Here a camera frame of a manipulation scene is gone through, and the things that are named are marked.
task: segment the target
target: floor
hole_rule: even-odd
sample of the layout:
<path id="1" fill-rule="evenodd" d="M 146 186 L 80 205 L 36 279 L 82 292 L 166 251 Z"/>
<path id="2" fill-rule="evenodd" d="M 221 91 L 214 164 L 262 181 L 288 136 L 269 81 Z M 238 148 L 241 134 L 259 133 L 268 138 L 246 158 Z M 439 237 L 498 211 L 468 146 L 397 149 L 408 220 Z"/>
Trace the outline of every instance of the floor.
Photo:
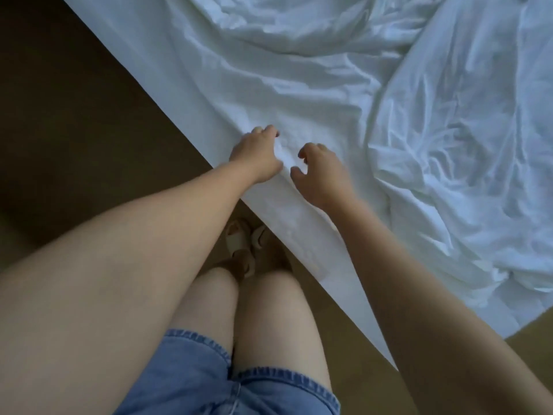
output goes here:
<path id="1" fill-rule="evenodd" d="M 30 251 L 104 210 L 210 168 L 62 0 L 0 5 L 0 265 L 2 249 L 17 258 L 15 244 Z M 234 214 L 259 223 L 243 203 Z M 208 262 L 225 253 L 219 242 Z M 416 413 L 397 371 L 297 260 L 293 266 L 342 413 Z M 552 327 L 549 312 L 509 339 L 550 388 Z"/>

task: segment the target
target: person's left arm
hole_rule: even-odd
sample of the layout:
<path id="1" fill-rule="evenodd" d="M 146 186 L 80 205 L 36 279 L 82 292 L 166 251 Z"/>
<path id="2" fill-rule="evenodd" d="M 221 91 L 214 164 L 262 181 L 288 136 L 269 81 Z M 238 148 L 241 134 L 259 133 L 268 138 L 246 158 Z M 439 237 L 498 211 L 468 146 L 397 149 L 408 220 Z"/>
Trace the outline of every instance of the person's left arm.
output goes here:
<path id="1" fill-rule="evenodd" d="M 276 136 L 246 135 L 229 163 L 107 211 L 0 276 L 3 413 L 116 409 L 241 195 L 282 168 Z"/>

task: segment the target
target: person's left hand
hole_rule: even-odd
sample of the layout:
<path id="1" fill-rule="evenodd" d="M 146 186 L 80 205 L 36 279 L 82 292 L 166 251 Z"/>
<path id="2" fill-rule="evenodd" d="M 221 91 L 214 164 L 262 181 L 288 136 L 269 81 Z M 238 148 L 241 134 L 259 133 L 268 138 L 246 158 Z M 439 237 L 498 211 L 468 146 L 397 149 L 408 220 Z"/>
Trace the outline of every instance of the person's left hand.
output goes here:
<path id="1" fill-rule="evenodd" d="M 255 127 L 234 146 L 229 161 L 247 166 L 255 183 L 271 179 L 283 167 L 282 161 L 274 154 L 275 138 L 278 136 L 273 125 L 268 125 L 265 129 Z"/>

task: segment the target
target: hand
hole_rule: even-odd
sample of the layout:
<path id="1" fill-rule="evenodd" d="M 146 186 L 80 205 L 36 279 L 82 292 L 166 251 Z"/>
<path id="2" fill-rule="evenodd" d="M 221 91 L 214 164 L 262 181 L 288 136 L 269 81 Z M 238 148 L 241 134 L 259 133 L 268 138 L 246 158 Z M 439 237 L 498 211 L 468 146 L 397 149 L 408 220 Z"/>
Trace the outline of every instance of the hand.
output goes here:
<path id="1" fill-rule="evenodd" d="M 325 145 L 307 143 L 298 157 L 308 165 L 308 173 L 292 167 L 290 177 L 309 203 L 328 213 L 337 202 L 355 197 L 348 171 Z"/>
<path id="2" fill-rule="evenodd" d="M 255 183 L 271 179 L 283 167 L 282 161 L 274 154 L 275 138 L 278 136 L 279 133 L 273 125 L 265 129 L 255 127 L 234 146 L 229 161 L 247 166 Z"/>

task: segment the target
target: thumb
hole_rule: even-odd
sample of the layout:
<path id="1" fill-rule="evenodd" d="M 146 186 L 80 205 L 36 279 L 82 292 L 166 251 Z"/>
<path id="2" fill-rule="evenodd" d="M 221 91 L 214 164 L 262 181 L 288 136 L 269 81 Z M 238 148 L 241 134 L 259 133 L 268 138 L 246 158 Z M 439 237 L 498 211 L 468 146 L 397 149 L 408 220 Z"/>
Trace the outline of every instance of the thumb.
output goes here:
<path id="1" fill-rule="evenodd" d="M 306 174 L 303 173 L 299 167 L 294 166 L 290 169 L 290 177 L 294 182 L 294 185 L 296 185 L 296 188 L 298 188 L 299 190 L 300 185 L 303 183 L 303 180 L 306 177 Z"/>

